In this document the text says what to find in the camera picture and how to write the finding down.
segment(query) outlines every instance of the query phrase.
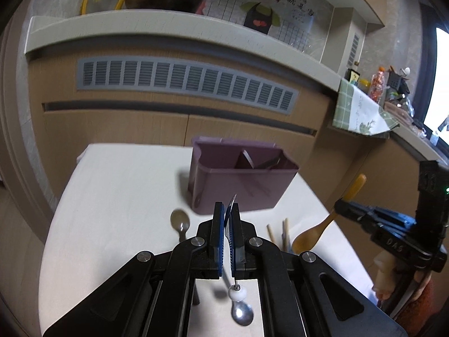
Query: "white table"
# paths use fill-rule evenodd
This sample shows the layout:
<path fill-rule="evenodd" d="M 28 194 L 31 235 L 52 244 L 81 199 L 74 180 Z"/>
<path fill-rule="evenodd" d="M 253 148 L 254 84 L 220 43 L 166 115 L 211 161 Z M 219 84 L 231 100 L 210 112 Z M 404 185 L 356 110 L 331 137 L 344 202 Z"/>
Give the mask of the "white table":
<path fill-rule="evenodd" d="M 212 218 L 197 215 L 189 207 L 191 155 L 191 148 L 158 145 L 95 144 L 86 149 L 62 194 L 43 252 L 39 280 L 42 334 L 139 251 L 172 250 L 178 242 L 170 225 L 175 208 L 184 209 L 190 217 L 187 238 L 196 235 L 199 223 Z M 327 215 L 296 175 L 274 209 L 249 211 L 241 217 L 266 239 L 266 225 L 271 224 L 279 244 L 283 218 L 289 217 L 293 238 Z M 334 222 L 313 251 L 375 302 L 371 279 Z M 201 303 L 192 308 L 189 335 L 263 336 L 257 281 L 242 284 L 248 288 L 246 301 L 255 310 L 249 327 L 232 321 L 228 298 L 215 297 L 225 290 L 223 280 L 197 280 Z"/>

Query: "gray vent grille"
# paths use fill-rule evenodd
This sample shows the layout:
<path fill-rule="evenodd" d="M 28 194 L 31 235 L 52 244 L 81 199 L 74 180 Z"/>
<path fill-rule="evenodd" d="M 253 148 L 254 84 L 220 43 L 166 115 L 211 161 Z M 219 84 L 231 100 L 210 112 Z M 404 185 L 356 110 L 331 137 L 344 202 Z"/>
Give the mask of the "gray vent grille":
<path fill-rule="evenodd" d="M 291 113 L 298 91 L 241 71 L 195 61 L 147 56 L 78 61 L 77 89 L 197 95 Z"/>
<path fill-rule="evenodd" d="M 354 34 L 354 39 L 352 40 L 351 52 L 349 53 L 349 60 L 347 61 L 347 65 L 351 67 L 354 64 L 354 60 L 356 59 L 357 48 L 359 47 L 360 38 L 357 34 Z"/>

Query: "metal screw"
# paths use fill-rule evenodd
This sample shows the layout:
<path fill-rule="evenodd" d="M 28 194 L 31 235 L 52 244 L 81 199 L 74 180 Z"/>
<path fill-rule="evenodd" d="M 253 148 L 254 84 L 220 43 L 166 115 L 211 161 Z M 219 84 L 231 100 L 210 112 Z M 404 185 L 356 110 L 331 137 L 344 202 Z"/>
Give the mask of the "metal screw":
<path fill-rule="evenodd" d="M 253 237 L 250 239 L 250 245 L 259 247 L 262 245 L 262 240 L 259 237 Z"/>
<path fill-rule="evenodd" d="M 315 253 L 313 252 L 304 252 L 303 260 L 306 262 L 314 262 L 317 259 Z"/>
<path fill-rule="evenodd" d="M 204 238 L 201 237 L 194 237 L 192 238 L 192 240 L 190 241 L 192 243 L 192 245 L 194 246 L 202 246 L 204 244 Z"/>
<path fill-rule="evenodd" d="M 148 251 L 142 251 L 138 253 L 138 260 L 140 262 L 147 262 L 151 258 L 151 253 Z"/>

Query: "blue gripper pad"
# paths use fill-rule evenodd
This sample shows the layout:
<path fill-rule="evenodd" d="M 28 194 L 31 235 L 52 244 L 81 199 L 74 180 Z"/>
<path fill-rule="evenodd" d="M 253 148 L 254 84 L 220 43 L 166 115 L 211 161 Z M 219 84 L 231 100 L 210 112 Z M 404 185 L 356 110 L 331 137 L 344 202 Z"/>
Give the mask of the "blue gripper pad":
<path fill-rule="evenodd" d="M 245 243 L 243 241 L 242 224 L 240 222 L 239 204 L 228 207 L 225 215 L 225 234 L 229 241 L 231 273 L 235 277 L 237 270 L 245 267 Z"/>
<path fill-rule="evenodd" d="M 223 272 L 223 242 L 225 240 L 225 207 L 222 202 L 216 202 L 212 229 L 210 230 L 209 255 L 213 255 L 214 263 L 218 267 L 218 274 Z"/>

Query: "purple container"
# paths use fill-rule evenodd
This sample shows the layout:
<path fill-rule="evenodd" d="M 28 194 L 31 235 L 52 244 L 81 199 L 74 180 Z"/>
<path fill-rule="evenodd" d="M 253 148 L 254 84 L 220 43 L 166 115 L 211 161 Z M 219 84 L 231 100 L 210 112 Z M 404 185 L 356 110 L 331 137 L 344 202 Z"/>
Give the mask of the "purple container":
<path fill-rule="evenodd" d="M 192 145 L 188 189 L 197 214 L 212 214 L 215 202 L 227 205 L 235 193 L 240 211 L 271 209 L 299 170 L 274 143 L 195 137 Z M 254 167 L 277 157 L 279 162 L 273 169 L 237 169 L 244 150 Z"/>

